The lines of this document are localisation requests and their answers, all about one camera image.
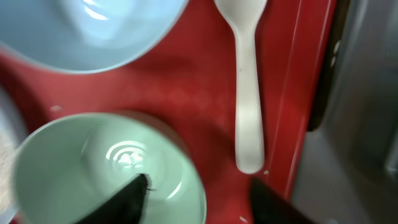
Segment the light blue bowl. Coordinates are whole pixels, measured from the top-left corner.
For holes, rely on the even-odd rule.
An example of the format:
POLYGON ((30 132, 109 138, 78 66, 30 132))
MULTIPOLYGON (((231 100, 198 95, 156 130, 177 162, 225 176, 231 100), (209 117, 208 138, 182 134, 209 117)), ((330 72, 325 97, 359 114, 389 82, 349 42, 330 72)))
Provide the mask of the light blue bowl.
POLYGON ((187 4, 187 0, 2 0, 1 49, 55 72, 105 72, 155 47, 187 4))

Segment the white plastic spoon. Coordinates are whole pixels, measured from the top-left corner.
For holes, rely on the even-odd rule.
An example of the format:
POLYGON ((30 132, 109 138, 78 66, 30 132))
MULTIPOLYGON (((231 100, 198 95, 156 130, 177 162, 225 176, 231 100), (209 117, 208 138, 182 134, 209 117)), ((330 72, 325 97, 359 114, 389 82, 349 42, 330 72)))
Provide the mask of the white plastic spoon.
POLYGON ((235 157, 253 174, 264 165, 264 133, 257 75, 255 34, 266 0, 215 0, 234 34, 236 49, 235 157))

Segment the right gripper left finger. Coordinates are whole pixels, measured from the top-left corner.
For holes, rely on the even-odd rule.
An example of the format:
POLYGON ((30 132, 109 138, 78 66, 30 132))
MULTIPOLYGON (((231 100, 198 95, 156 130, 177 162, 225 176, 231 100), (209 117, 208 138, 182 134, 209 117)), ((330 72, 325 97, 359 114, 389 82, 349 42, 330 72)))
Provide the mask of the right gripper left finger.
POLYGON ((148 189, 147 176, 139 174, 118 193, 76 224, 139 224, 148 189))

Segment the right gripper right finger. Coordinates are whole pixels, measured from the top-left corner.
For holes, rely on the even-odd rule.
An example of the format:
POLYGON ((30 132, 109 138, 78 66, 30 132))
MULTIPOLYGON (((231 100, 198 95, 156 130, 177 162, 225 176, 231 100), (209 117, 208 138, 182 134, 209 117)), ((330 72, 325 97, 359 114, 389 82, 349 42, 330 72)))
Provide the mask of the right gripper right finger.
POLYGON ((249 199, 254 224, 314 224, 257 177, 251 181, 249 199))

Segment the light blue plate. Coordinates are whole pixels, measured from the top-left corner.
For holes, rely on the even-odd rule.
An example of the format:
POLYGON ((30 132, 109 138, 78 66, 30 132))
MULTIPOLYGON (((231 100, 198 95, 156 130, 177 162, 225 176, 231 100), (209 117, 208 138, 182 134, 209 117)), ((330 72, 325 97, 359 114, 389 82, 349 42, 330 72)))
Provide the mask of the light blue plate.
POLYGON ((10 223, 18 211, 12 197, 12 167, 17 148, 26 136, 27 128, 17 106, 1 87, 1 224, 10 223))

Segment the green bowl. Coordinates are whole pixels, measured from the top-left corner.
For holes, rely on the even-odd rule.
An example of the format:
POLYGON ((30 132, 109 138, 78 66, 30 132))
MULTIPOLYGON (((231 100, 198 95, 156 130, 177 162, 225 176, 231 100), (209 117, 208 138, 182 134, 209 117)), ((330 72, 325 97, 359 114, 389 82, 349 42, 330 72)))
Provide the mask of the green bowl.
POLYGON ((19 146, 12 193, 21 223, 78 223, 140 175, 141 223, 205 223, 205 189, 182 138, 137 111, 43 125, 19 146))

